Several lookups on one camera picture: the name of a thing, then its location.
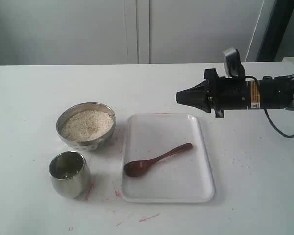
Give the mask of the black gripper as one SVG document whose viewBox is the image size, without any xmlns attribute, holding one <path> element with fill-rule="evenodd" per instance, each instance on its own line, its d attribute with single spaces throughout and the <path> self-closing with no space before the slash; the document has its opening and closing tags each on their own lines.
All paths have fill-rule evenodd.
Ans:
<svg viewBox="0 0 294 235">
<path fill-rule="evenodd" d="M 206 69 L 204 79 L 194 87 L 178 91 L 176 102 L 207 113 L 213 108 L 217 118 L 224 117 L 225 110 L 283 109 L 288 106 L 288 85 L 279 79 L 219 77 L 215 69 Z M 191 94 L 207 96 L 210 105 L 203 99 L 180 97 Z"/>
</svg>

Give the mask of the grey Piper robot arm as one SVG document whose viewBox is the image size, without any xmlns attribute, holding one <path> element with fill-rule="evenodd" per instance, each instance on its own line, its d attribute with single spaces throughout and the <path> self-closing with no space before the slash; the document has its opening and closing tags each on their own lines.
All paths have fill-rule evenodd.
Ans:
<svg viewBox="0 0 294 235">
<path fill-rule="evenodd" d="M 226 110 L 294 110 L 294 74 L 255 81 L 248 76 L 219 77 L 215 69 L 206 69 L 204 81 L 177 92 L 176 101 L 214 112 L 216 118 L 223 118 Z"/>
</svg>

